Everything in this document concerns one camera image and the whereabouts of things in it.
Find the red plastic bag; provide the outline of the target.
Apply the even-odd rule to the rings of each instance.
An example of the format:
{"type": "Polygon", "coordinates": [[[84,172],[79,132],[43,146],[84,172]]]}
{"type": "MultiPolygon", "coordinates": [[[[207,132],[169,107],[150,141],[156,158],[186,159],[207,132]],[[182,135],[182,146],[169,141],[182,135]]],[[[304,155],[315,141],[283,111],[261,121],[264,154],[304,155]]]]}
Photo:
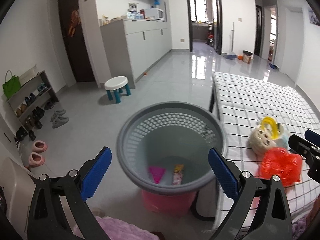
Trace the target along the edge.
{"type": "Polygon", "coordinates": [[[301,155],[290,153],[282,147],[274,147],[264,154],[259,172],[264,179],[277,175],[283,187],[288,187],[300,182],[302,162],[301,155]]]}

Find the grey perforated trash basket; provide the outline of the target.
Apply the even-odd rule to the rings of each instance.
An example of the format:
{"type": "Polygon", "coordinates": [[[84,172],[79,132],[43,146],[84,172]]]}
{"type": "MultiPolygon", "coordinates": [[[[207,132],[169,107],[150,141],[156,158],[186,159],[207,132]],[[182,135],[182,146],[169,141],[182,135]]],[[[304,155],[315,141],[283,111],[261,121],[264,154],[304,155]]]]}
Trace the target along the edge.
{"type": "Polygon", "coordinates": [[[117,138],[117,158],[129,180],[145,191],[161,195],[195,192],[214,178],[208,153],[228,152],[228,141],[219,120],[208,110],[186,102],[148,106],[125,122],[117,138]],[[172,185],[174,167],[184,165],[181,185],[172,185]],[[150,166],[166,169],[159,184],[150,166]]]}

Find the crumpled beige tissue wad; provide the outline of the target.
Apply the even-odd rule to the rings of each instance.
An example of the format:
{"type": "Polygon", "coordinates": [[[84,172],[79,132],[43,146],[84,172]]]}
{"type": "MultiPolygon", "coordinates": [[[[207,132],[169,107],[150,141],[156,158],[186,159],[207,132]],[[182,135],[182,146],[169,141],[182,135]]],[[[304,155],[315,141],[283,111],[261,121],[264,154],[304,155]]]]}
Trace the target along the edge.
{"type": "Polygon", "coordinates": [[[249,136],[248,145],[257,155],[263,156],[268,150],[276,147],[276,143],[260,127],[254,129],[249,136]]]}

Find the purple fluffy rug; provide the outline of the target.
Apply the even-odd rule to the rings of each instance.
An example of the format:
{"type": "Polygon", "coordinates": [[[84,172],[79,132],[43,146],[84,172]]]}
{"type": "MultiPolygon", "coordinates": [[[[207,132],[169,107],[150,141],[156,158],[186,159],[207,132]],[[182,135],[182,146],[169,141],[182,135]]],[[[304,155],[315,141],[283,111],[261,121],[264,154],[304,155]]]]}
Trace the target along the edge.
{"type": "Polygon", "coordinates": [[[129,224],[116,218],[95,216],[95,219],[111,240],[159,239],[157,235],[154,235],[149,231],[140,229],[133,224],[129,224]]]}

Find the pink slipper near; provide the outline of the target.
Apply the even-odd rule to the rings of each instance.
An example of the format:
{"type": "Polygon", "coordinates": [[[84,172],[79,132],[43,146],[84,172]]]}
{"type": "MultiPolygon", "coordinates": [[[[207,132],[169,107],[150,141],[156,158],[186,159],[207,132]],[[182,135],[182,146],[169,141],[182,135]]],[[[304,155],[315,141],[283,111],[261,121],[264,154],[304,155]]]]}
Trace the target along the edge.
{"type": "Polygon", "coordinates": [[[45,157],[39,153],[31,152],[28,162],[30,167],[39,167],[44,164],[45,157]]]}

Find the pink slipper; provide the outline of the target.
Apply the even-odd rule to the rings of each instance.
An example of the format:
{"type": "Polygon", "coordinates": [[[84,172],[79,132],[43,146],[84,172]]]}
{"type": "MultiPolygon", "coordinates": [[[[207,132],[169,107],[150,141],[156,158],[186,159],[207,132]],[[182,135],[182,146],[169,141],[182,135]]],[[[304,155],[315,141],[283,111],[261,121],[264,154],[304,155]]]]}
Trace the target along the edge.
{"type": "Polygon", "coordinates": [[[35,153],[43,153],[47,150],[48,145],[44,141],[36,141],[33,143],[31,150],[35,153]]]}
{"type": "Polygon", "coordinates": [[[39,153],[31,152],[28,162],[30,167],[39,167],[44,164],[45,157],[39,153]]]}

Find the small waste bin black liner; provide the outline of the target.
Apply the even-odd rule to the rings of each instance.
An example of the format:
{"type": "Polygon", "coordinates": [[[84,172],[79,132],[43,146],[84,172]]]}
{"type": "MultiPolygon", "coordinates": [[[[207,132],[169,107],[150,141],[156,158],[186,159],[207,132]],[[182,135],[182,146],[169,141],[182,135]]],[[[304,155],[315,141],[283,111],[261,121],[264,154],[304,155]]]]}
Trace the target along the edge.
{"type": "Polygon", "coordinates": [[[242,61],[244,63],[250,64],[251,59],[252,59],[253,53],[247,50],[243,51],[243,55],[242,55],[242,61]]]}

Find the grey shoe rack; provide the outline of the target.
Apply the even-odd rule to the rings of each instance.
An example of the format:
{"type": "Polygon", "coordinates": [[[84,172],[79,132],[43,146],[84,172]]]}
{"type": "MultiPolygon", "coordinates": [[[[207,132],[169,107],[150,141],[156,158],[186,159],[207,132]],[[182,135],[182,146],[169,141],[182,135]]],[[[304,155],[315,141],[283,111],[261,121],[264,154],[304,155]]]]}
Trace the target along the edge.
{"type": "Polygon", "coordinates": [[[29,131],[29,129],[33,129],[31,127],[34,123],[31,121],[32,116],[36,114],[37,109],[44,109],[48,101],[57,103],[59,99],[53,90],[47,73],[41,71],[21,85],[20,90],[7,100],[7,104],[14,111],[20,126],[29,131]]]}

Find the white teal stool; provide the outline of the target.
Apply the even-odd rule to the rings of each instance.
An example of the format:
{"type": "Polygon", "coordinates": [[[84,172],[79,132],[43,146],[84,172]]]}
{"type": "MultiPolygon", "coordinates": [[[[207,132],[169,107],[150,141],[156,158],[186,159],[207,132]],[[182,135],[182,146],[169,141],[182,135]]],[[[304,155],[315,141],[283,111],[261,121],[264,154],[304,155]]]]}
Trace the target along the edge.
{"type": "Polygon", "coordinates": [[[108,99],[110,101],[115,99],[116,103],[121,103],[120,95],[123,93],[123,89],[126,90],[127,96],[131,95],[129,80],[125,76],[116,76],[107,80],[104,83],[104,88],[108,99]]]}

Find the blue dustpan with broom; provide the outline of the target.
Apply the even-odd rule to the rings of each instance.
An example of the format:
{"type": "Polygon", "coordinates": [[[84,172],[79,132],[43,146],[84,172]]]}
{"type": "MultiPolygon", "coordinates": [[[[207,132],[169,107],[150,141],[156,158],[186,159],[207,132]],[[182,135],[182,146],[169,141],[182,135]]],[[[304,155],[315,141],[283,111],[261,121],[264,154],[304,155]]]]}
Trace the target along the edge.
{"type": "Polygon", "coordinates": [[[236,53],[233,51],[233,48],[234,48],[234,27],[235,27],[234,23],[232,23],[229,52],[223,55],[223,57],[227,60],[234,60],[237,58],[236,53]]]}

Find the green handbag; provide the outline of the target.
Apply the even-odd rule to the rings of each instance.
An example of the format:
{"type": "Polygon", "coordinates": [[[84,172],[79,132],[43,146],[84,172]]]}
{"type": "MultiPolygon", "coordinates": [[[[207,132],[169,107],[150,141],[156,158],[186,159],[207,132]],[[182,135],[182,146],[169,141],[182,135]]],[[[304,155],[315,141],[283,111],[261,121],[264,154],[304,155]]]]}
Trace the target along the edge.
{"type": "Polygon", "coordinates": [[[5,74],[5,83],[3,83],[2,87],[4,95],[7,99],[10,99],[21,88],[19,77],[13,75],[12,72],[8,70],[5,74]]]}

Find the red scooter in hallway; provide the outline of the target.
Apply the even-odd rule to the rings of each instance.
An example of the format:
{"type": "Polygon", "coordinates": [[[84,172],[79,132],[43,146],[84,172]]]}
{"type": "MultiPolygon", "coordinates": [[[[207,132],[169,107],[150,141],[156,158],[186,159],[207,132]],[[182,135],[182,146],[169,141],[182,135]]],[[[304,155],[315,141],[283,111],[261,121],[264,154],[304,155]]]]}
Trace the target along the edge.
{"type": "Polygon", "coordinates": [[[214,22],[208,23],[208,35],[206,37],[206,44],[211,47],[214,46],[214,22]]]}

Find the white grey sideboard cabinet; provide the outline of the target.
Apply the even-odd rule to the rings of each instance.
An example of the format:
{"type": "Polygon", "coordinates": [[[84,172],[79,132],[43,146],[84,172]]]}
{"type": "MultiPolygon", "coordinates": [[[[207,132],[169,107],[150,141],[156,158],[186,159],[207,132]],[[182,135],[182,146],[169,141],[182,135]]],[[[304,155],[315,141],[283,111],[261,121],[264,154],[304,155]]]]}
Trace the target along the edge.
{"type": "Polygon", "coordinates": [[[100,27],[111,76],[125,76],[130,88],[172,50],[170,24],[159,20],[118,20],[100,27]]]}

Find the white microwave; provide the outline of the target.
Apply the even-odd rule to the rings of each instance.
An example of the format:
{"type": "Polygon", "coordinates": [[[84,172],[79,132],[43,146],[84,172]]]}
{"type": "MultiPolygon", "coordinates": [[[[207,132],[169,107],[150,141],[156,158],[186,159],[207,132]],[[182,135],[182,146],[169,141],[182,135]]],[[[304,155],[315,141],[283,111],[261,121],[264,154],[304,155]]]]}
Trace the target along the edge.
{"type": "Polygon", "coordinates": [[[149,18],[152,20],[163,21],[165,14],[164,11],[160,8],[149,8],[144,10],[145,18],[149,18]]]}

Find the dark brown entrance door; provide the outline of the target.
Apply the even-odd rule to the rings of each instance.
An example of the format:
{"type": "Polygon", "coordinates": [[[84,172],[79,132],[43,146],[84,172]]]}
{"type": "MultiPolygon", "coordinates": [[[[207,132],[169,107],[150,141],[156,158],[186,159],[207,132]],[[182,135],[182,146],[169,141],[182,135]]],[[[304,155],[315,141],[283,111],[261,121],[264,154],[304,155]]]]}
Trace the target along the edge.
{"type": "Polygon", "coordinates": [[[75,80],[93,82],[95,77],[82,31],[79,0],[57,0],[57,2],[63,42],[75,80]]]}

